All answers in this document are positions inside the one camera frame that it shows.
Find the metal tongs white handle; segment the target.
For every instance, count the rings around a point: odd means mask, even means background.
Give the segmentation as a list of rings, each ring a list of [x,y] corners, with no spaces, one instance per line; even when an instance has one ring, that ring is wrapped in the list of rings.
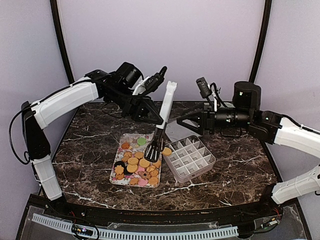
[[[161,124],[156,125],[153,138],[144,151],[144,158],[151,163],[156,163],[164,150],[164,134],[170,117],[177,86],[178,83],[174,81],[168,81],[166,85],[165,95],[159,112],[163,121]]]

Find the round sandwich biscuit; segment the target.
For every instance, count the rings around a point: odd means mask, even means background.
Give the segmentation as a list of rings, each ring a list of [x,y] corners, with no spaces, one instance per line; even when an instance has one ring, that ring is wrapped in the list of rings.
[[[172,150],[169,147],[165,147],[162,151],[162,154],[168,157],[172,154]]]

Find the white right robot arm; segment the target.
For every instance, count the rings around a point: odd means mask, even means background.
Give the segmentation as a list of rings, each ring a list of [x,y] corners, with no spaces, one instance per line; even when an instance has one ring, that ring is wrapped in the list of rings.
[[[208,85],[202,77],[196,80],[201,97],[207,99],[195,111],[177,118],[178,125],[199,135],[205,131],[210,134],[215,129],[239,128],[261,142],[287,146],[315,157],[320,156],[320,133],[296,122],[288,115],[273,111],[262,111],[261,87],[252,82],[238,81],[234,84],[232,107],[228,107],[216,95],[216,103],[209,96],[217,94],[214,83]],[[293,179],[268,185],[255,205],[255,213],[266,217],[275,206],[291,199],[314,193],[320,194],[320,167],[299,175]]]

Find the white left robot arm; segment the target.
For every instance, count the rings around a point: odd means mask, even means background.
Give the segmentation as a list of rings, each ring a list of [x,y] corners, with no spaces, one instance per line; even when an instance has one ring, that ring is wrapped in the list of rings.
[[[22,135],[27,150],[23,165],[31,164],[34,176],[51,203],[51,210],[60,218],[67,218],[70,206],[62,199],[60,187],[52,163],[51,145],[44,129],[64,115],[73,119],[78,108],[89,102],[102,99],[105,103],[115,103],[122,111],[123,118],[130,117],[135,122],[164,123],[164,118],[149,96],[165,80],[167,67],[152,76],[143,78],[142,72],[129,62],[123,62],[112,72],[93,70],[82,78],[50,95],[21,105],[14,116],[21,117]]]

